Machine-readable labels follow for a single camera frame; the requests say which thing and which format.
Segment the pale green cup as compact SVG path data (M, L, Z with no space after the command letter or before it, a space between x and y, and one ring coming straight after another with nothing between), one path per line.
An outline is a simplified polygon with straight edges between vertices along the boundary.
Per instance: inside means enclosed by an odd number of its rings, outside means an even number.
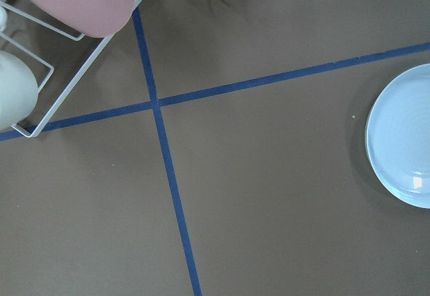
M27 118L38 100L38 84L18 57L1 51L1 130Z

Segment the light blue plate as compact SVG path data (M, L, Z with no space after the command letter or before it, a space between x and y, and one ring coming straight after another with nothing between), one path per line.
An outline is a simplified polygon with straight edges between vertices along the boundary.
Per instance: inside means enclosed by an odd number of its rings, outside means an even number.
M379 94L365 126L378 180L397 199L429 208L429 65L410 68Z

